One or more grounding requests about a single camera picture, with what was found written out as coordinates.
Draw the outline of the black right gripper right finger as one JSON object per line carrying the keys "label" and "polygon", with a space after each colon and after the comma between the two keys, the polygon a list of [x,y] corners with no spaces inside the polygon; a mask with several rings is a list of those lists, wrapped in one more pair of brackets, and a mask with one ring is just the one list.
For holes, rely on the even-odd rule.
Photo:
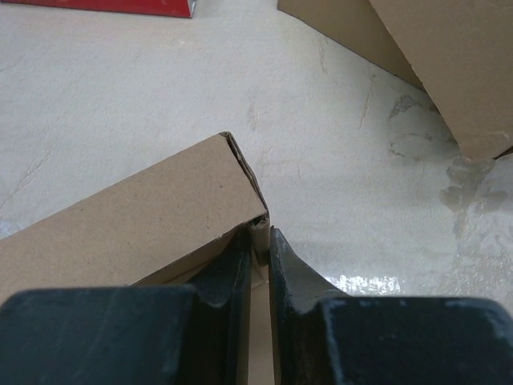
{"label": "black right gripper right finger", "polygon": [[278,384],[509,384],[512,319],[485,298],[350,296],[270,232]]}

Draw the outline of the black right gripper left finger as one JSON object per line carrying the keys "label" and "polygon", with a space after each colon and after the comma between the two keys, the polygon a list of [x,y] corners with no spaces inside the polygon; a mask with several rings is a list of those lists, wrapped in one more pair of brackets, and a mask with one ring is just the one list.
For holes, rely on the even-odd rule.
{"label": "black right gripper left finger", "polygon": [[1,307],[4,384],[245,384],[252,243],[185,283],[25,290]]}

